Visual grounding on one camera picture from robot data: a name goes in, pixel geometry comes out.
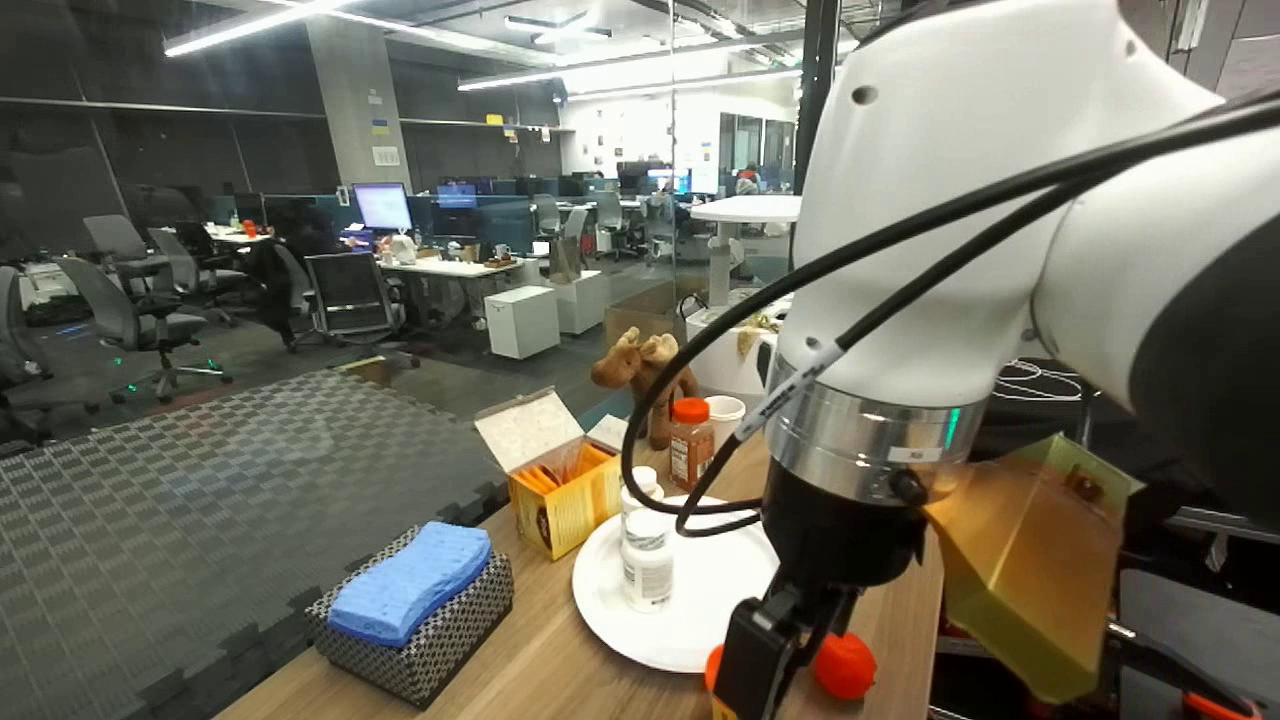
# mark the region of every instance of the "person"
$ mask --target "person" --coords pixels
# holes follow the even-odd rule
[[[756,164],[735,170],[731,196],[760,196],[760,166]]]

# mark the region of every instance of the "cardboard box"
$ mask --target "cardboard box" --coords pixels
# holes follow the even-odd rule
[[[601,450],[556,390],[521,395],[475,421],[514,480],[521,534],[551,561],[616,514],[616,454]]]

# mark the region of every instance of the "cable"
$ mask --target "cable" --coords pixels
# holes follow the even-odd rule
[[[843,328],[837,336],[837,355],[843,355],[853,344],[862,344],[864,336],[873,336],[882,322],[889,322],[900,307],[916,302],[924,290],[934,290],[941,279],[957,275],[963,263],[980,258],[984,253],[991,253],[996,242],[1003,242],[1009,237],[1016,237],[1022,228],[1036,223],[1039,216],[1056,213],[1060,205],[1078,199],[1080,191],[1104,183],[1119,176],[1115,170],[1093,170],[1080,180],[1068,180],[1046,196],[1036,196],[1034,205],[1009,213],[1003,221],[996,221],[991,228],[984,228],[980,237],[971,237],[967,242],[954,246],[946,258],[928,263],[916,279],[909,279],[906,287],[897,287],[889,299],[882,299],[868,316],[862,316],[853,328]],[[698,509],[698,500],[705,500],[705,492],[718,482],[713,469],[719,473],[727,465],[731,450],[718,450],[718,458],[705,469],[705,475],[693,482],[684,509],[678,510],[678,533],[684,534],[719,534],[731,533],[739,525],[719,525],[719,527],[690,527],[690,514]]]
[[[1080,402],[1085,382],[1078,370],[1054,370],[1029,361],[1009,361],[1003,370],[996,377],[996,400],[1009,402]]]
[[[946,199],[937,207],[924,207],[916,216],[906,216],[882,231],[868,231],[843,246],[833,246],[824,254],[817,254],[811,263],[780,275],[778,285],[760,287],[756,294],[750,294],[744,302],[727,307],[725,316],[718,316],[699,336],[693,336],[678,355],[674,363],[655,377],[655,382],[636,400],[632,409],[632,422],[625,430],[625,446],[619,446],[619,480],[625,489],[654,510],[669,510],[669,514],[713,514],[713,510],[739,510],[739,509],[760,509],[760,500],[735,500],[735,502],[708,502],[708,509],[674,509],[674,502],[659,502],[654,496],[643,496],[636,489],[636,475],[632,475],[632,443],[640,438],[640,415],[659,400],[659,390],[678,378],[678,370],[690,369],[693,355],[699,355],[713,338],[719,338],[727,328],[735,328],[739,321],[750,321],[753,311],[760,311],[766,302],[843,269],[843,263],[856,263],[864,254],[876,254],[892,242],[906,242],[919,231],[934,231],[941,223],[954,223],[960,216],[971,216],[971,213],[984,213],[984,207],[996,207],[1003,199],[1016,199],[1016,196],[1029,196],[1029,191],[1039,191],[1039,186],[1054,186],[1054,183],[1064,183],[1064,180],[1080,180],[1080,176],[1104,176],[1104,170],[1123,170],[1141,159],[1154,159],[1154,154],[1164,154],[1164,150],[1179,150],[1179,146],[1198,146],[1198,144],[1212,144],[1212,141],[1226,141],[1226,137],[1241,137],[1241,133],[1258,133],[1258,127],[1271,127],[1280,119],[1280,103],[1250,103],[1241,111],[1217,111],[1217,114],[1203,114],[1203,119],[1192,119],[1192,125],[1177,125],[1177,127],[1160,127],[1160,133],[1150,133],[1150,137],[1138,137],[1138,141],[1115,141],[1115,144],[1104,144],[1104,146],[1093,146],[1093,150],[1080,150],[1080,154],[1068,154],[1068,159],[1056,159],[1056,164],[1046,164],[1046,166],[1034,166],[1034,170],[1022,170],[1022,176],[1009,176],[1009,180],[996,180],[996,183],[984,183],[977,191],[963,191],[957,199]],[[718,458],[708,469],[725,469],[725,458],[731,454],[735,443],[725,443],[718,450]]]

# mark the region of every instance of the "orange cap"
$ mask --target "orange cap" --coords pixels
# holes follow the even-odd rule
[[[678,395],[674,400],[674,421],[681,421],[681,422],[705,422],[708,415],[713,415],[713,409],[699,395]]]

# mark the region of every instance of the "white plate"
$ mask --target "white plate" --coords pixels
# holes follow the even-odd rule
[[[640,605],[625,583],[619,518],[601,525],[573,565],[573,605],[584,623],[619,656],[659,671],[705,671],[708,651],[725,645],[739,600],[766,594],[778,553],[760,525],[727,534],[678,534],[678,575],[669,605]]]

